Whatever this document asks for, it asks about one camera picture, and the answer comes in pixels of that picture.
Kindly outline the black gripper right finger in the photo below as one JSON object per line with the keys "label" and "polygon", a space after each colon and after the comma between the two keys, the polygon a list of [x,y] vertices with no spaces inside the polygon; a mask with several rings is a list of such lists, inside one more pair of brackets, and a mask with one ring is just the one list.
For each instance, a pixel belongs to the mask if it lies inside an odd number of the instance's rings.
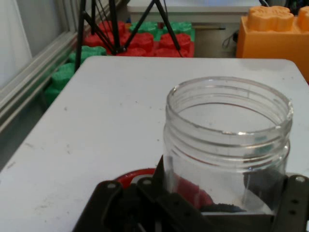
{"label": "black gripper right finger", "polygon": [[309,220],[309,178],[292,175],[287,179],[272,232],[305,232]]}

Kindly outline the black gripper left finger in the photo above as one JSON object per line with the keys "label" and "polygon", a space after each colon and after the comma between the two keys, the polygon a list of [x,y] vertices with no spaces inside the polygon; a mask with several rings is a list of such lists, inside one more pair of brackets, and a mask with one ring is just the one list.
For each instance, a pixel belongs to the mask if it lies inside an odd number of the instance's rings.
{"label": "black gripper left finger", "polygon": [[164,165],[152,177],[123,188],[117,181],[97,185],[75,232],[201,232],[203,217],[188,201],[163,187]]}

